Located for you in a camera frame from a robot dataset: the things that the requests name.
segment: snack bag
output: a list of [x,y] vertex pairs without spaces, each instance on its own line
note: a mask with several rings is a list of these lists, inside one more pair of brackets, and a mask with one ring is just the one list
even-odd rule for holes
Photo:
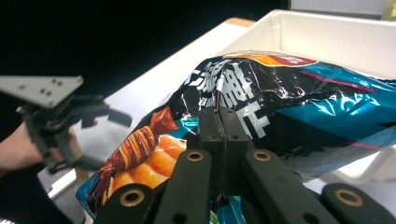
[[113,192],[127,184],[154,189],[169,178],[179,154],[186,150],[186,141],[171,135],[177,131],[169,106],[154,112],[150,124],[135,129],[78,189],[77,198],[87,213],[95,218]]
[[[158,139],[169,134],[189,141],[197,134],[201,108],[226,106],[236,112],[256,148],[272,150],[302,181],[308,181],[395,145],[394,83],[285,53],[238,51],[198,64],[131,135]],[[159,117],[165,109],[166,116]],[[85,198],[78,198],[83,205],[90,204],[86,209],[93,209],[93,216],[117,188],[108,190],[111,180],[126,179],[122,172],[129,169],[145,173],[136,167],[156,151],[156,141],[151,147],[128,152],[131,155],[123,154],[121,145],[113,159],[80,187],[78,195]],[[125,156],[133,159],[115,162]]]

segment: robotic arm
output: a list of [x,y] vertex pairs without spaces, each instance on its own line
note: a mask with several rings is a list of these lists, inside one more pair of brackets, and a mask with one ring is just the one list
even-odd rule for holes
[[[108,116],[111,121],[131,126],[132,118],[110,108],[102,96],[76,96],[73,92],[82,83],[82,77],[0,77],[0,91],[23,101],[17,112],[22,114],[33,142],[52,173],[76,166],[97,170],[102,165],[70,148],[68,138],[72,125],[81,121],[82,128],[87,128],[94,125],[95,118]],[[52,157],[55,147],[64,155],[63,161]]]

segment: food image on bag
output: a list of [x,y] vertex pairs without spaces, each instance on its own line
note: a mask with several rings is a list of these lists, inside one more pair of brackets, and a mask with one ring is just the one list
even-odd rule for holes
[[139,183],[154,189],[169,178],[178,155],[186,150],[185,140],[168,134],[178,130],[167,106],[153,113],[149,125],[133,131],[78,189],[78,200],[90,216],[95,218],[111,194],[122,186]]

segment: screw hole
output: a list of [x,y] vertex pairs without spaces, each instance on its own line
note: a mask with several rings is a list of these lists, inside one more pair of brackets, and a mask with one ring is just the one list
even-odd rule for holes
[[320,223],[319,219],[316,216],[309,214],[309,213],[304,213],[303,219],[309,224],[319,224]]
[[357,193],[348,189],[338,189],[335,191],[335,196],[342,203],[349,206],[360,207],[363,205],[363,199]]
[[187,159],[189,161],[201,161],[204,158],[204,154],[202,154],[201,152],[191,152],[188,156]]
[[254,153],[254,158],[256,160],[258,160],[258,161],[269,161],[269,160],[271,160],[270,154],[265,153],[265,152],[261,152],[261,151],[255,152]]
[[145,194],[140,189],[130,189],[120,196],[120,204],[125,207],[132,207],[140,204],[145,198]]
[[18,89],[20,89],[20,90],[23,90],[23,89],[25,89],[25,84],[24,83],[20,83],[19,85],[18,85]]
[[172,221],[174,223],[186,223],[187,216],[186,216],[186,214],[183,214],[183,213],[176,213],[172,216]]

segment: bolt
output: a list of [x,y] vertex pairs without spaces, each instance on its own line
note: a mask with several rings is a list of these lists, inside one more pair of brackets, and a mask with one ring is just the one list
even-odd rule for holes
[[51,98],[49,98],[47,101],[47,105],[53,105],[53,104],[55,104],[55,102]]
[[20,113],[20,114],[25,114],[26,113],[26,110],[23,107],[21,107],[21,106],[18,106],[16,111],[17,111],[17,113]]
[[21,82],[19,85],[18,85],[18,89],[20,89],[20,90],[23,90],[23,89],[25,89],[25,84],[23,83],[23,82]]
[[84,78],[82,76],[78,76],[76,79],[77,82],[82,82],[83,80],[84,80]]

